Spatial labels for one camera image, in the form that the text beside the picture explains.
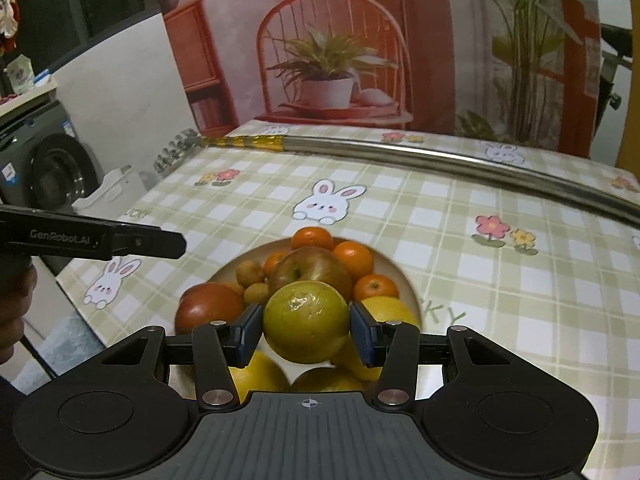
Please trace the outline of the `person left hand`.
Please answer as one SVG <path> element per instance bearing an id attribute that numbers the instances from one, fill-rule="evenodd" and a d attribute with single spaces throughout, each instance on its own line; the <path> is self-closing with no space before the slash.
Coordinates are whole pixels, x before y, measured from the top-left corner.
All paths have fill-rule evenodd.
<path id="1" fill-rule="evenodd" d="M 37 271 L 29 262 L 24 269 L 14 271 L 1 285 L 0 362 L 8 362 L 14 347 L 24 336 L 24 316 L 32 305 L 37 285 Z"/>

